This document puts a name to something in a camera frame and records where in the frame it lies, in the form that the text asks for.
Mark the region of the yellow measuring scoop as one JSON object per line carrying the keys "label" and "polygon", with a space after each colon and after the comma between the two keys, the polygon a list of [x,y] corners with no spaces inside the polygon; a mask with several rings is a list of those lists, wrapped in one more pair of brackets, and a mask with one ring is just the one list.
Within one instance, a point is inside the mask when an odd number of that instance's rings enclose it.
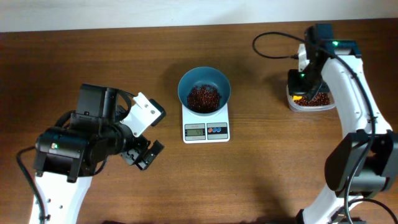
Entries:
{"label": "yellow measuring scoop", "polygon": [[298,101],[301,100],[303,97],[302,96],[293,96],[292,99],[293,101]]}

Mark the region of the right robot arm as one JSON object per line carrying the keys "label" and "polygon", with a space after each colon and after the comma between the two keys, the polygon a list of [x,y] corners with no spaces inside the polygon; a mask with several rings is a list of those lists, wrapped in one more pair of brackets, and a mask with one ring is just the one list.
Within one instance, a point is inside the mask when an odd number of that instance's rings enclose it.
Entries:
{"label": "right robot arm", "polygon": [[288,99],[330,94],[343,139],[325,162],[326,185],[296,222],[352,223],[354,206],[373,202],[395,182],[397,133],[376,105],[355,41],[336,40],[331,25],[315,24],[305,31],[297,58],[298,68],[288,72]]}

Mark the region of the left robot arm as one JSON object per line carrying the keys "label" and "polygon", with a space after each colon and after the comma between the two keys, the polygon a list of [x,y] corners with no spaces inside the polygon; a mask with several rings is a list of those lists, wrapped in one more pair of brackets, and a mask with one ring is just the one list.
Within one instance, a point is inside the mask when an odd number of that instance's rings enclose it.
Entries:
{"label": "left robot arm", "polygon": [[164,146],[143,133],[165,115],[143,93],[83,84],[77,108],[36,140],[30,223],[75,223],[93,177],[111,156],[146,170]]}

